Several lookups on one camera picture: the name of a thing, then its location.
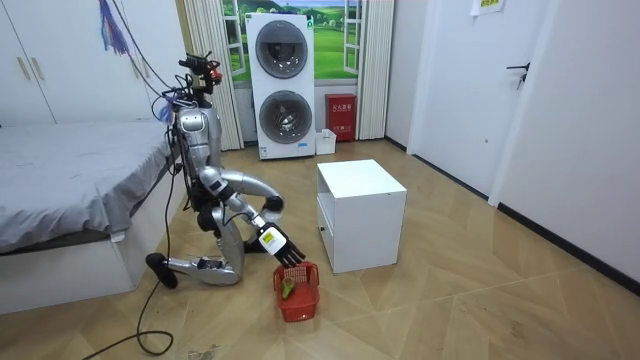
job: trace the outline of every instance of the humanoid robot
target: humanoid robot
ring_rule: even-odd
[[[193,85],[187,76],[186,86],[162,95],[172,104],[175,114],[172,134],[185,164],[188,196],[198,213],[198,226],[213,232],[222,257],[181,260],[166,258],[160,253],[149,254],[147,265],[163,285],[172,289],[178,285],[175,272],[212,285],[235,284],[242,278],[247,252],[268,252],[285,267],[295,266],[305,258],[275,224],[284,208],[278,192],[253,176],[222,167],[220,118],[215,107],[204,98],[204,94],[213,92],[222,76],[217,71],[220,63],[207,60],[207,56],[187,54],[186,60],[179,62],[199,76],[204,86]],[[242,194],[264,197],[260,212],[251,207]],[[255,228],[256,232],[247,241],[242,240],[233,222],[235,217],[243,218]]]

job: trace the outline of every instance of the gray bedsheet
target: gray bedsheet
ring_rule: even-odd
[[[164,131],[158,122],[0,128],[0,252],[127,229],[165,165]]]

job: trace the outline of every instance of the baseboard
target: baseboard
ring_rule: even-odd
[[[480,191],[478,191],[478,190],[476,190],[476,189],[472,188],[471,186],[469,186],[469,185],[468,185],[467,183],[465,183],[464,181],[462,181],[462,180],[458,179],[457,177],[455,177],[455,176],[453,176],[453,175],[449,174],[448,172],[446,172],[446,171],[444,171],[444,170],[440,169],[439,167],[437,167],[437,166],[433,165],[432,163],[428,162],[427,160],[425,160],[425,159],[421,158],[420,156],[418,156],[418,155],[413,155],[413,157],[414,157],[414,158],[416,158],[416,159],[418,159],[418,160],[420,160],[420,161],[422,161],[423,163],[427,164],[427,166],[429,166],[429,167],[430,167],[430,168],[432,168],[433,170],[435,170],[435,171],[439,172],[440,174],[442,174],[442,175],[444,175],[444,176],[448,177],[449,179],[451,179],[451,180],[452,180],[453,182],[455,182],[456,184],[458,184],[458,185],[462,186],[463,188],[465,188],[465,189],[467,189],[467,190],[471,191],[473,194],[475,194],[476,196],[478,196],[478,197],[479,197],[479,198],[481,198],[482,200],[484,200],[484,201],[489,200],[489,197],[488,197],[487,195],[485,195],[485,194],[481,193]]]
[[[620,270],[598,259],[594,255],[581,249],[580,247],[571,243],[567,239],[564,239],[560,235],[555,234],[551,230],[543,227],[542,225],[520,214],[516,210],[513,210],[512,208],[510,208],[509,206],[503,203],[498,204],[498,210],[503,212],[505,215],[509,216],[510,218],[514,219],[515,221],[519,222],[523,226],[527,227],[529,230],[533,231],[534,233],[545,238],[550,243],[566,251],[573,257],[589,265],[597,272],[601,273],[602,275],[616,282],[618,285],[640,296],[640,283],[632,279],[628,275],[624,274]]]
[[[393,140],[392,138],[388,137],[387,135],[384,136],[384,139],[387,140],[388,142],[390,142],[391,144],[393,144],[395,147],[397,147],[398,149],[407,152],[407,147],[400,144],[399,142]]]

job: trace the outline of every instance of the robot leg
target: robot leg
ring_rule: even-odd
[[[224,225],[221,207],[214,207],[211,215],[220,231],[220,237],[216,243],[222,253],[221,258],[197,257],[191,260],[169,258],[167,260],[158,253],[147,256],[147,265],[166,287],[173,289],[178,285],[174,271],[211,285],[233,285],[242,278],[244,244],[240,231],[233,221]]]

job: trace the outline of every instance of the washing machine door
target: washing machine door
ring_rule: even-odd
[[[307,41],[295,25],[276,20],[265,25],[256,39],[256,54],[267,74],[290,79],[307,63]]]
[[[304,138],[311,129],[309,103],[292,91],[275,92],[260,107],[260,127],[269,139],[292,144]]]

